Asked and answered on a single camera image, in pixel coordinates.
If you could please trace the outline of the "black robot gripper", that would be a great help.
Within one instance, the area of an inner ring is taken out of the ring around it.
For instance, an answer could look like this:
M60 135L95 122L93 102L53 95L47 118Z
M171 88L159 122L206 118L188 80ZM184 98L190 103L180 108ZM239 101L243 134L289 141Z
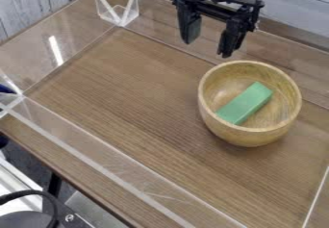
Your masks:
M262 0L176 0L180 39L190 44L200 35L202 16L196 9L226 23L216 54L228 58L241 47L247 30L255 29Z

